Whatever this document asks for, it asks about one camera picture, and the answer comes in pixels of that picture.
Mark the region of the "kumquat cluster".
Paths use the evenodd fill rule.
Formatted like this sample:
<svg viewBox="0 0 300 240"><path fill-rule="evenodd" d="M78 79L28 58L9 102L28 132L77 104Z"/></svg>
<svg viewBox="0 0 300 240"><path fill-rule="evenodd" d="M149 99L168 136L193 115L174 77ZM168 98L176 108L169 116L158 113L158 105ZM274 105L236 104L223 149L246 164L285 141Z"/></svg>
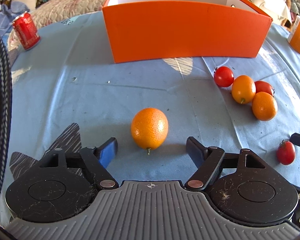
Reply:
<svg viewBox="0 0 300 240"><path fill-rule="evenodd" d="M239 104L250 103L256 94L256 86L253 79L247 75L237 77L231 88L232 98Z"/></svg>
<svg viewBox="0 0 300 240"><path fill-rule="evenodd" d="M253 98L251 109L258 120L269 121L277 114L277 102L270 94L258 92Z"/></svg>

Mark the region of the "blue star-print tablecloth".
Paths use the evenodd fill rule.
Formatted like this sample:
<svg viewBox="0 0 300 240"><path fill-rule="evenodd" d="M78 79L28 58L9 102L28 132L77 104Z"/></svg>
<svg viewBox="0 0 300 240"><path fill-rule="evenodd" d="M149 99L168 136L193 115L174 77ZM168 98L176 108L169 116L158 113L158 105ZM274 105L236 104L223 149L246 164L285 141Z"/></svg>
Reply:
<svg viewBox="0 0 300 240"><path fill-rule="evenodd" d="M77 123L84 147L111 137L119 150L108 166L117 181L182 180L196 167L186 139L237 153L249 148L288 181L300 186L300 148L288 166L276 159L281 141L300 133L300 55L288 33L272 25L257 57L193 57L115 64L103 15L86 14L39 30L41 41L21 50L12 66L13 107L10 152L40 159L53 141ZM270 121L255 118L236 103L229 89L213 80L216 67L235 76L264 80L275 89L278 112ZM150 155L134 142L130 126L144 108L168 119L166 140Z"/></svg>

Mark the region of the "red soda can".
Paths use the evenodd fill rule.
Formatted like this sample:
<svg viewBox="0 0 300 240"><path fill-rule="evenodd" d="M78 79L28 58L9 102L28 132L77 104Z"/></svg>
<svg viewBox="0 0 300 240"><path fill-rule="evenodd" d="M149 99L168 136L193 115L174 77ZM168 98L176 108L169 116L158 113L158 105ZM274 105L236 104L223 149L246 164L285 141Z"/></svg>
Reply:
<svg viewBox="0 0 300 240"><path fill-rule="evenodd" d="M25 50L33 48L41 40L38 29L29 12L24 12L17 16L12 22L12 26Z"/></svg>

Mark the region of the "cherry tomato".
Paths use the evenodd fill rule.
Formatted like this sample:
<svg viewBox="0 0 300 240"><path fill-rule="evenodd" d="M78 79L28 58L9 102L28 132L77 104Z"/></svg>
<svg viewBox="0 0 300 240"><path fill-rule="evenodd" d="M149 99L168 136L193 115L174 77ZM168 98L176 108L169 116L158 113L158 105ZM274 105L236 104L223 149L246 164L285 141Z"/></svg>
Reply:
<svg viewBox="0 0 300 240"><path fill-rule="evenodd" d="M295 160L295 146L290 142L283 140L276 151L278 161L283 165L290 165Z"/></svg>
<svg viewBox="0 0 300 240"><path fill-rule="evenodd" d="M229 87L233 84L235 79L232 70L226 66L216 68L213 78L219 87Z"/></svg>

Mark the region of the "cherry tomato middle low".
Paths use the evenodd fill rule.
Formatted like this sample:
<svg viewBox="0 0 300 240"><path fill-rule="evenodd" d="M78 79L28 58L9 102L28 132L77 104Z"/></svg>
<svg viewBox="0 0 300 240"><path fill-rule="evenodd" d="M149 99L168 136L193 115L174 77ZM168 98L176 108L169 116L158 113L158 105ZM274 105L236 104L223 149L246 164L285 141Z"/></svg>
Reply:
<svg viewBox="0 0 300 240"><path fill-rule="evenodd" d="M271 84L267 83L266 81L261 81L261 80L256 81L255 87L256 87L256 93L265 92L270 94L271 96L274 96L275 94L274 87Z"/></svg>

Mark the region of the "orange cardboard box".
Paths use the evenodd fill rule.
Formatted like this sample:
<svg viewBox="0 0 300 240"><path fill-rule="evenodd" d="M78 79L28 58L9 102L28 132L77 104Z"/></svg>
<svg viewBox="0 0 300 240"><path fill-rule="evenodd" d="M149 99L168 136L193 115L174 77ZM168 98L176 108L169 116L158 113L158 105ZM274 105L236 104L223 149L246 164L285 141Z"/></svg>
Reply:
<svg viewBox="0 0 300 240"><path fill-rule="evenodd" d="M172 57L256 57L272 18L248 0L106 0L116 63Z"/></svg>

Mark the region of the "cherry tomato top middle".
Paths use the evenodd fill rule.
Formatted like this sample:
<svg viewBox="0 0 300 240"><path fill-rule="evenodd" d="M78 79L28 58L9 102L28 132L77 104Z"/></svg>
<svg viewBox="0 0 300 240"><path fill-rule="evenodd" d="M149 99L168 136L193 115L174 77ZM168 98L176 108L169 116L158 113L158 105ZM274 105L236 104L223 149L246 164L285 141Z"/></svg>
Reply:
<svg viewBox="0 0 300 240"><path fill-rule="evenodd" d="M283 140L276 151L278 161L283 165L290 165L295 160L295 146L290 142Z"/></svg>

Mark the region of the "cherry tomato far left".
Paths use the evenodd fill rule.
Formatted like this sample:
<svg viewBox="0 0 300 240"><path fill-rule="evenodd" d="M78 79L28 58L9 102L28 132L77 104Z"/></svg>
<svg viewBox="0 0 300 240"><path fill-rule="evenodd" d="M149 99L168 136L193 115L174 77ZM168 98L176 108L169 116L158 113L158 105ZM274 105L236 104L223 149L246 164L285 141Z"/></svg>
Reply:
<svg viewBox="0 0 300 240"><path fill-rule="evenodd" d="M235 79L232 70L226 66L216 68L213 78L219 87L229 87L233 84Z"/></svg>

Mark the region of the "kumquat lower cluster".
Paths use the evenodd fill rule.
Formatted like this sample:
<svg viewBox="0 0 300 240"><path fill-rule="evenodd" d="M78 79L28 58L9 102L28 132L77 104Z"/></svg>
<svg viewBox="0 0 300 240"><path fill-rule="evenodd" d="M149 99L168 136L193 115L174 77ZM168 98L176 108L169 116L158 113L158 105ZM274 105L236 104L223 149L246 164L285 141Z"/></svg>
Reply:
<svg viewBox="0 0 300 240"><path fill-rule="evenodd" d="M258 120L269 121L277 114L277 102L270 94L258 92L253 98L251 109Z"/></svg>

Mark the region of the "kumquat upper left cluster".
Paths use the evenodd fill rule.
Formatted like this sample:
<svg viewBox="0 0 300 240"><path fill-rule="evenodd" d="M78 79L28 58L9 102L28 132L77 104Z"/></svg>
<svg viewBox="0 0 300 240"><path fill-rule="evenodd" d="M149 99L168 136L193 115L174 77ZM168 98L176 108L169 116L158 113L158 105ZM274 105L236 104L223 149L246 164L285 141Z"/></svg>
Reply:
<svg viewBox="0 0 300 240"><path fill-rule="evenodd" d="M232 98L239 104L250 103L256 94L256 86L253 79L247 75L237 77L231 88Z"/></svg>

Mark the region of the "kumquat near front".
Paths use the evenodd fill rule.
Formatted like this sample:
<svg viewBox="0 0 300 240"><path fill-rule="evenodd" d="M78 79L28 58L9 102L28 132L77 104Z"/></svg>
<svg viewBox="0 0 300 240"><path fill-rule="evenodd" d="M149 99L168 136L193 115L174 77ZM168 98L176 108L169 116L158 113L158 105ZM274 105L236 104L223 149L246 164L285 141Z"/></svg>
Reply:
<svg viewBox="0 0 300 240"><path fill-rule="evenodd" d="M169 130L166 115L157 108L144 108L133 118L130 132L134 142L150 155L166 140Z"/></svg>

